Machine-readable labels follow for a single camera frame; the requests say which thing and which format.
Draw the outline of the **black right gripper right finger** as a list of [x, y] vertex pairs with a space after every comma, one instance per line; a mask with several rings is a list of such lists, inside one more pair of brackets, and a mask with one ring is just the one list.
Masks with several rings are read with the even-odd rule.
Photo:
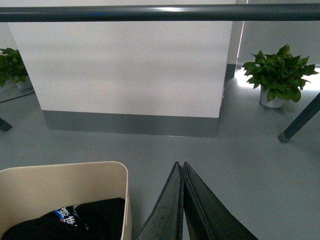
[[191, 240], [256, 240], [188, 164], [182, 167], [183, 208]]

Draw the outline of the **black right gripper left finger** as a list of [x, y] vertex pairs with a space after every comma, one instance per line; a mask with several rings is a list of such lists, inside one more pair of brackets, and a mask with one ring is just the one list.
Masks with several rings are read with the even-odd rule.
[[181, 240], [184, 222], [184, 179], [175, 162], [138, 240]]

